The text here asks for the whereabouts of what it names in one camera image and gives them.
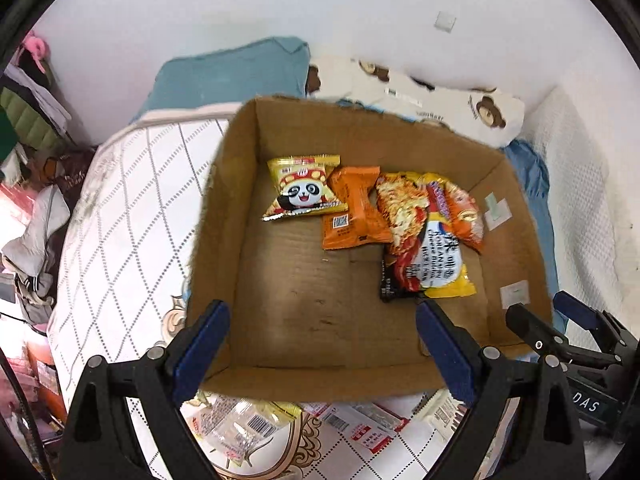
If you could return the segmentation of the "teal blue pillow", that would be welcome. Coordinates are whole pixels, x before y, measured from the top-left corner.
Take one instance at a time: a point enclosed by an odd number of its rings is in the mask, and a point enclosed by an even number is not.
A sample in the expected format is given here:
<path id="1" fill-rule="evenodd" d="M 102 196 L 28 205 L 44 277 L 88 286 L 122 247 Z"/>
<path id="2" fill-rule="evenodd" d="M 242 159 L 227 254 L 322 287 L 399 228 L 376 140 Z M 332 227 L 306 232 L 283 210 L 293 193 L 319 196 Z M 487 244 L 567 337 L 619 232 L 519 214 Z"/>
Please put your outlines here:
<path id="1" fill-rule="evenodd" d="M 151 92 L 132 118 L 151 110 L 244 103 L 255 96 L 305 94 L 311 55 L 297 37 L 269 37 L 234 49 L 173 58 L 157 73 Z"/>

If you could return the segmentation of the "brown cardboard box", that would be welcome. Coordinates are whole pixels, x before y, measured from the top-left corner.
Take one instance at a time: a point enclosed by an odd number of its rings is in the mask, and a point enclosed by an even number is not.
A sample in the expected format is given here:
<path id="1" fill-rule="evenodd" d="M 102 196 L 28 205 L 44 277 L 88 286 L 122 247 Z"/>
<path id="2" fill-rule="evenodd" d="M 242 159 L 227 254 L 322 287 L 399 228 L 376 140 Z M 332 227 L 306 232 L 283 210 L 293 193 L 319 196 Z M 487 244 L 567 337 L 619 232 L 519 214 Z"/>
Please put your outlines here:
<path id="1" fill-rule="evenodd" d="M 213 161 L 191 260 L 188 317 L 229 306 L 226 341 L 203 388 L 240 398 L 346 402 L 404 396 L 442 384 L 416 331 L 411 299 L 380 297 L 383 251 L 327 252 L 317 217 L 265 222 L 276 195 L 267 164 L 333 154 L 347 166 L 434 172 L 476 200 L 495 195 L 511 218 L 463 260 L 476 292 L 442 310 L 479 344 L 508 356 L 526 345 L 507 327 L 501 292 L 528 287 L 529 309 L 552 317 L 536 228 L 501 152 L 448 129 L 311 100 L 254 99 L 235 114 Z"/>

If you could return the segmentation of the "clear yellow-edged snack packet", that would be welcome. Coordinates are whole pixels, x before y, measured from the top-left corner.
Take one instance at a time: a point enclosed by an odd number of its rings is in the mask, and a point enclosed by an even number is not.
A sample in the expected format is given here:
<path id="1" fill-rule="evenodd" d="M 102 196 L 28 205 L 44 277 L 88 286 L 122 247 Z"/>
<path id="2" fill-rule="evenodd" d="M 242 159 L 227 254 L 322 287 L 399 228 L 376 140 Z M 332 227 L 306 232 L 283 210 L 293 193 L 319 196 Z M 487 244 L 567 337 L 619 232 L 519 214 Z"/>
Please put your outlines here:
<path id="1" fill-rule="evenodd" d="M 293 403 L 246 400 L 200 391 L 182 404 L 180 412 L 192 434 L 222 454 L 228 463 L 242 466 L 281 429 L 302 414 Z"/>

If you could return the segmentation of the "orange cookie packet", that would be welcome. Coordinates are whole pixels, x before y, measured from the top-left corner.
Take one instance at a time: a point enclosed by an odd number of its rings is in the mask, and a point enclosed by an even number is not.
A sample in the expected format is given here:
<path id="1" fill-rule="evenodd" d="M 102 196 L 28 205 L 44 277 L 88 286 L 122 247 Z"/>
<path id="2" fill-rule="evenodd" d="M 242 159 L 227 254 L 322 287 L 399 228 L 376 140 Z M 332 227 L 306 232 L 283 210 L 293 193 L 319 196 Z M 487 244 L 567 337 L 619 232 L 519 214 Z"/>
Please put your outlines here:
<path id="1" fill-rule="evenodd" d="M 474 198 L 439 174 L 428 174 L 426 180 L 438 212 L 449 223 L 454 235 L 469 248 L 481 252 L 484 248 L 484 223 Z"/>

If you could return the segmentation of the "pink hat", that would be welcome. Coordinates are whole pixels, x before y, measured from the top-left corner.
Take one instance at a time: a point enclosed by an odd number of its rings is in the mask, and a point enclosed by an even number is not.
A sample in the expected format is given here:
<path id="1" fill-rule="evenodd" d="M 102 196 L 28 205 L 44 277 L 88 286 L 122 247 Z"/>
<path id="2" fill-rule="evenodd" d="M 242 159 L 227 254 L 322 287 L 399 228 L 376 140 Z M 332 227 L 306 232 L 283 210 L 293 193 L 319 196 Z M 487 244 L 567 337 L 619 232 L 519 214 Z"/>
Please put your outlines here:
<path id="1" fill-rule="evenodd" d="M 46 60 L 48 55 L 47 43 L 31 30 L 23 39 L 21 46 L 32 57 L 32 60 L 38 67 L 38 70 L 40 70 L 41 73 L 46 74 L 47 69 L 43 62 Z"/>

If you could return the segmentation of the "white bear print pillow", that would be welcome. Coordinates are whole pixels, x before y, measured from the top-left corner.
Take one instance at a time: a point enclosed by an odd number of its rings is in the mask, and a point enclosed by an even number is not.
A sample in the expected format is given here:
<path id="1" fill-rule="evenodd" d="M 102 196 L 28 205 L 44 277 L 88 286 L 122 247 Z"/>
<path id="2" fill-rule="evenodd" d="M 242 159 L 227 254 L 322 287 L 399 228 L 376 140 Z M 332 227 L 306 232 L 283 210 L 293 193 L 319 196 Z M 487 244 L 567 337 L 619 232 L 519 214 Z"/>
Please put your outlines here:
<path id="1" fill-rule="evenodd" d="M 491 148 L 504 148 L 521 132 L 525 104 L 498 89 L 433 86 L 381 65 L 322 56 L 308 68 L 306 93 L 313 99 L 355 104 L 409 122 L 449 128 Z"/>

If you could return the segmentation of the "white patterned quilt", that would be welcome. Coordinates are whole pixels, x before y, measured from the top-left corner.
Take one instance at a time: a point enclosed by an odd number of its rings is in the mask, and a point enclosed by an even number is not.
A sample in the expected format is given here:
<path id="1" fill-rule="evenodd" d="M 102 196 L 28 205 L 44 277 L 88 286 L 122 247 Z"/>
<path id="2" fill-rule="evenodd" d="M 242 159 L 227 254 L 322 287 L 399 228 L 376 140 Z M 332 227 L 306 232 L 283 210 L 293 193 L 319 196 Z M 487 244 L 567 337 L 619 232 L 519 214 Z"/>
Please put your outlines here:
<path id="1" fill-rule="evenodd" d="M 178 126 L 157 119 L 96 152 L 68 225 L 48 326 L 65 401 L 92 356 L 134 360 L 180 327 L 209 167 L 237 109 L 211 105 L 205 119 Z M 412 420 L 372 453 L 305 416 L 242 464 L 217 451 L 209 457 L 226 479 L 420 479 L 445 444 L 430 424 Z"/>

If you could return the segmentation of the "clothes rack with clothes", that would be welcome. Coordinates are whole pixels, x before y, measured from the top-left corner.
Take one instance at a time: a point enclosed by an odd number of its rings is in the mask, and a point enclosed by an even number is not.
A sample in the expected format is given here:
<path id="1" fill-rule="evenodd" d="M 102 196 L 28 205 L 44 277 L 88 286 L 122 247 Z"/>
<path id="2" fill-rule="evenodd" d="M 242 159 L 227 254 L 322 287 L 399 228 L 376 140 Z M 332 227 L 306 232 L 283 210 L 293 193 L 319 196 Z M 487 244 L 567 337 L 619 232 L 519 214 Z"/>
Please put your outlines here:
<path id="1" fill-rule="evenodd" d="M 40 327 L 58 300 L 64 240 L 94 151 L 70 137 L 49 46 L 43 74 L 22 41 L 1 72 L 1 203 L 16 222 L 1 230 L 1 292 Z"/>

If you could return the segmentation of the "Korean cheese ramen packet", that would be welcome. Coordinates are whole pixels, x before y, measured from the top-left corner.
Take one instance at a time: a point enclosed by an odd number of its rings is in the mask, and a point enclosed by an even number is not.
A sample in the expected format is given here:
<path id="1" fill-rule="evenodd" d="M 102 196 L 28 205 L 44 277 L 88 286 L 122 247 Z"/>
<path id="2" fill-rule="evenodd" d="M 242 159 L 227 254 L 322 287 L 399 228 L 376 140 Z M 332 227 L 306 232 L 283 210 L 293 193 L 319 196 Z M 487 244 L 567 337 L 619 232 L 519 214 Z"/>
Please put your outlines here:
<path id="1" fill-rule="evenodd" d="M 393 235 L 383 256 L 384 301 L 476 294 L 462 257 L 464 244 L 438 212 L 428 174 L 384 172 L 376 181 L 376 206 Z"/>

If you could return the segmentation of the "white brown cookie bar packet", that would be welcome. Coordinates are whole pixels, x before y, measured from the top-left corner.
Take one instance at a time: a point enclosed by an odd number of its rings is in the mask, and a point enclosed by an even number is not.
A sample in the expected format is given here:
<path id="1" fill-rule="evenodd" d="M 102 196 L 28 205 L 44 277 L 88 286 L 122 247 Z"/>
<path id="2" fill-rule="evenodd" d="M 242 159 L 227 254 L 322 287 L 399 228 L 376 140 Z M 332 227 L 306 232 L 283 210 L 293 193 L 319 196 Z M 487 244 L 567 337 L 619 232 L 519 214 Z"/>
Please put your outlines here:
<path id="1" fill-rule="evenodd" d="M 457 400 L 451 392 L 442 388 L 420 404 L 414 417 L 426 422 L 443 438 L 450 439 L 464 419 L 468 408 Z"/>

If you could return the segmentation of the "yellow panda snack packet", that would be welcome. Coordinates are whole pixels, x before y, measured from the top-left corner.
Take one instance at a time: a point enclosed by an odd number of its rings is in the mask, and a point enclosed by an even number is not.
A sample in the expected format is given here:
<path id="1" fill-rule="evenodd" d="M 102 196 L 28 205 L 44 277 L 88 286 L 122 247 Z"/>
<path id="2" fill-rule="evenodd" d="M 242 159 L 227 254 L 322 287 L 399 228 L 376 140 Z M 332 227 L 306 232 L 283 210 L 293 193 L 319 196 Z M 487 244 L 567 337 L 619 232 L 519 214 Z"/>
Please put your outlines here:
<path id="1" fill-rule="evenodd" d="M 262 215 L 262 220 L 274 221 L 348 211 L 348 206 L 335 195 L 329 185 L 329 178 L 340 163 L 340 155 L 270 159 L 268 168 L 277 197 Z"/>

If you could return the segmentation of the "white wall switch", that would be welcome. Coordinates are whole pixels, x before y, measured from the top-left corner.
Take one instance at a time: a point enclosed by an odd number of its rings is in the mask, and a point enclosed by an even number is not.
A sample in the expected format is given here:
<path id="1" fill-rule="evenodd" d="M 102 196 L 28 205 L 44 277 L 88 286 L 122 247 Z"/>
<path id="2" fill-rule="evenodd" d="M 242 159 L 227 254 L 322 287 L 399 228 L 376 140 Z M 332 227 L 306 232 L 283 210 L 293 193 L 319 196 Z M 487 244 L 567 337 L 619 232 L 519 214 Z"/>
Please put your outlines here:
<path id="1" fill-rule="evenodd" d="M 445 11 L 439 11 L 434 23 L 434 27 L 441 32 L 450 34 L 450 32 L 452 32 L 452 30 L 454 29 L 456 21 L 457 18 L 454 16 L 454 14 Z"/>

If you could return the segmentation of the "orange snack packet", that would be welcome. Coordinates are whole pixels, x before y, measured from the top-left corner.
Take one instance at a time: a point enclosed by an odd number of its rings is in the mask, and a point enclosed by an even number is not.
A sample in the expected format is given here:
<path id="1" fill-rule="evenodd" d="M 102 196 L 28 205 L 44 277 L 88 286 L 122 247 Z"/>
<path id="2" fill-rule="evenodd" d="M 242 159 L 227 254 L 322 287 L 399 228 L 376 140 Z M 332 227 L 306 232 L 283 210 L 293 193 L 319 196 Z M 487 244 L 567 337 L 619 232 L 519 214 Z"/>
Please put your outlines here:
<path id="1" fill-rule="evenodd" d="M 322 248 L 339 250 L 367 244 L 390 244 L 392 232 L 371 200 L 378 167 L 342 167 L 330 177 L 336 197 L 347 205 L 346 211 L 322 217 Z"/>

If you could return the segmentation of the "red white long snack packet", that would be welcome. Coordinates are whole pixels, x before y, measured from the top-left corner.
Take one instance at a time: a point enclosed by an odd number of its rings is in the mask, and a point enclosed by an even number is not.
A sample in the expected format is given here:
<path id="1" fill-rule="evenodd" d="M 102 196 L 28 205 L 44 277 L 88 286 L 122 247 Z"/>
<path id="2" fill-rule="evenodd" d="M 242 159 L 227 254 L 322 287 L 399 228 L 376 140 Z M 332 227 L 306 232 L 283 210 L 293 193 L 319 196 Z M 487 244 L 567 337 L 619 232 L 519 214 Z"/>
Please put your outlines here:
<path id="1" fill-rule="evenodd" d="M 386 448 L 409 421 L 376 403 L 301 403 L 309 415 L 372 454 Z"/>

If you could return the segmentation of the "blue blanket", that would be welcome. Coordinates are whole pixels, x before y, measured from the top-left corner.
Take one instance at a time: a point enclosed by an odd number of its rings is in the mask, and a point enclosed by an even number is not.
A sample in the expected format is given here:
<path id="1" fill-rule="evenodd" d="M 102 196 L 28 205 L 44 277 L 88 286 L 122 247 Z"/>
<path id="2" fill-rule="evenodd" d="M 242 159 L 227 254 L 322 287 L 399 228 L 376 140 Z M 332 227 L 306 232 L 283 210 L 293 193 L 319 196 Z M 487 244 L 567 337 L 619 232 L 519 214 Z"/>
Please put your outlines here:
<path id="1" fill-rule="evenodd" d="M 553 298 L 560 286 L 555 262 L 553 224 L 548 207 L 550 179 L 547 165 L 532 146 L 523 140 L 513 140 L 503 149 L 503 154 L 518 177 L 529 213 L 534 220 L 540 252 L 544 258 L 548 294 Z"/>

